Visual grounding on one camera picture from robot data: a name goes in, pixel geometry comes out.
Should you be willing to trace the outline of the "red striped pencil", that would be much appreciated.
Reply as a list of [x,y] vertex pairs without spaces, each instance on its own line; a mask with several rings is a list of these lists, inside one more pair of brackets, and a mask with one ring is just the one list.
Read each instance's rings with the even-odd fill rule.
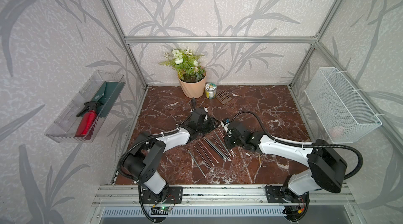
[[203,143],[203,141],[200,141],[201,145],[203,146],[204,149],[208,152],[208,154],[212,157],[212,159],[219,164],[218,160],[215,158],[215,156],[210,152],[210,150],[206,147],[206,145]]

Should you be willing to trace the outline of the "green pencil pink cap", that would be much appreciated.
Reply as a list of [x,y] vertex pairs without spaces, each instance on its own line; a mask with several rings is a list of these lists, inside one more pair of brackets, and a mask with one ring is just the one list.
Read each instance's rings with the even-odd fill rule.
[[223,145],[224,148],[226,149],[227,153],[228,153],[230,156],[235,157],[235,156],[234,156],[234,153],[227,147],[226,142],[225,142],[225,139],[224,139],[224,135],[221,133],[220,130],[218,130],[217,132],[218,132],[218,137],[220,138],[220,141],[222,142],[222,145]]

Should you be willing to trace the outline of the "green pencil clear cap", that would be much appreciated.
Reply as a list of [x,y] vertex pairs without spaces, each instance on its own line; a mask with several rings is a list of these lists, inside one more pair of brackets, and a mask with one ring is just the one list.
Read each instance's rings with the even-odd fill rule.
[[222,147],[222,145],[220,144],[219,140],[213,136],[214,141],[216,142],[218,148],[221,150],[222,154],[225,156],[225,158],[228,161],[231,161],[230,157],[227,155],[227,152],[225,151],[225,149]]

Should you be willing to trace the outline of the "blue striped pencil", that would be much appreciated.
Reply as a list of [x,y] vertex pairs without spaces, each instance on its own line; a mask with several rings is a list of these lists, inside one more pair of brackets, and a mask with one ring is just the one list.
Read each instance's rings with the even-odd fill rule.
[[197,145],[201,148],[202,152],[205,154],[207,159],[210,161],[213,167],[215,167],[215,164],[213,163],[212,159],[208,156],[207,152],[202,148],[202,145],[198,142]]

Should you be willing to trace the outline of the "dark blue pencil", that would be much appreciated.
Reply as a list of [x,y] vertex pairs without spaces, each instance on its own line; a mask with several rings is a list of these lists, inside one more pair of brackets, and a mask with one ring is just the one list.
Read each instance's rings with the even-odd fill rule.
[[198,153],[198,155],[199,155],[199,156],[201,157],[201,159],[203,160],[203,162],[205,163],[206,167],[207,167],[210,171],[212,171],[211,166],[210,166],[209,163],[205,160],[205,158],[203,157],[203,155],[201,154],[201,152],[197,149],[196,146],[194,146],[194,148],[195,148],[196,152]]

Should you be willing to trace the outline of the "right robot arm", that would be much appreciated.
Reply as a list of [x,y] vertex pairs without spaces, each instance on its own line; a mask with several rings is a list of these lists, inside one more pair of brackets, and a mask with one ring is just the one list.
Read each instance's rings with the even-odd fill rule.
[[302,196],[318,189],[335,194],[341,192],[347,163],[333,148],[269,137],[263,132],[253,133],[237,121],[221,122],[221,126],[229,149],[239,146],[251,152],[287,158],[307,167],[307,170],[287,177],[281,187],[283,197]]

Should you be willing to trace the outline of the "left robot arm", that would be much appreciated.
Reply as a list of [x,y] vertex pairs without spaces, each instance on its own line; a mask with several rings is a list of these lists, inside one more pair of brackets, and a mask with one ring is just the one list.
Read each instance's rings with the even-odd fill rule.
[[134,145],[120,157],[118,172],[153,194],[162,195],[168,188],[157,171],[163,154],[205,136],[218,125],[219,120],[209,115],[206,109],[193,108],[188,118],[175,129],[158,134],[141,133]]

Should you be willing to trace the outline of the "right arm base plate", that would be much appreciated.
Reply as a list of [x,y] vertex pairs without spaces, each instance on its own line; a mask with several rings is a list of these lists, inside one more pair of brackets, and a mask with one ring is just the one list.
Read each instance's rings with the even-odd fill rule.
[[302,204],[309,203],[309,193],[306,192],[301,196],[293,193],[288,188],[283,188],[282,186],[266,185],[264,187],[266,198],[268,203],[293,203]]

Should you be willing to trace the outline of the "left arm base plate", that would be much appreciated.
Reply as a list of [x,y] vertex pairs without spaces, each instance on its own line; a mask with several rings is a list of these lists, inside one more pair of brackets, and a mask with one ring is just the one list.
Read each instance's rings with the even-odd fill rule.
[[169,203],[180,204],[183,199],[184,187],[169,186],[164,187],[163,190],[156,194],[149,189],[140,188],[139,197],[144,204],[157,204],[157,203]]

